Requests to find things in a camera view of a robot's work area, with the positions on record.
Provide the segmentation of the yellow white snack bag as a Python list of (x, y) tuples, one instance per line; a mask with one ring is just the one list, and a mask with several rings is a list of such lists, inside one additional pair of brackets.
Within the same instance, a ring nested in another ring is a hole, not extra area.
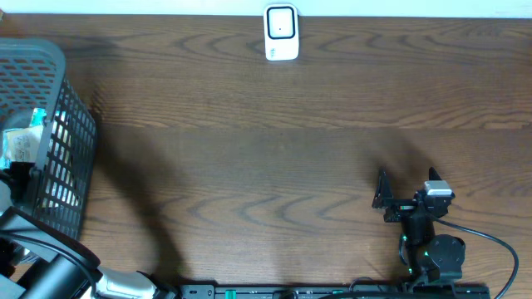
[(43, 132), (42, 125), (23, 129), (8, 129), (2, 136), (2, 159), (11, 162), (34, 163), (37, 160)]

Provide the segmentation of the small teal gum pack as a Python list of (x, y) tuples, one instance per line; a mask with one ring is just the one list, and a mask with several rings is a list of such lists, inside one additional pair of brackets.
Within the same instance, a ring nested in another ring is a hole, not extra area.
[(47, 111), (44, 108), (34, 108), (29, 126), (36, 127), (39, 125), (43, 125), (46, 118)]

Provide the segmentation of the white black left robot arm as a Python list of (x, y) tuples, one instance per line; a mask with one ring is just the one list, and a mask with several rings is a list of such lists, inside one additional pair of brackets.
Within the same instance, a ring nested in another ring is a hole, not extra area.
[(88, 248), (12, 205), (1, 215), (1, 291), (8, 298), (177, 298), (143, 272), (100, 266)]

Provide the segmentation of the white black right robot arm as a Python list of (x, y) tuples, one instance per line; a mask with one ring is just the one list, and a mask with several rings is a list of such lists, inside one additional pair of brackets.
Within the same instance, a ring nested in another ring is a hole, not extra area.
[(379, 170), (372, 207), (384, 211), (386, 223), (401, 225), (399, 256), (410, 272), (402, 283), (404, 291), (453, 287), (454, 281), (462, 278), (464, 241), (449, 234), (437, 235), (434, 229), (434, 222), (448, 214), (454, 198), (451, 187), (434, 168), (429, 168), (428, 180), (409, 199), (396, 198), (386, 171)]

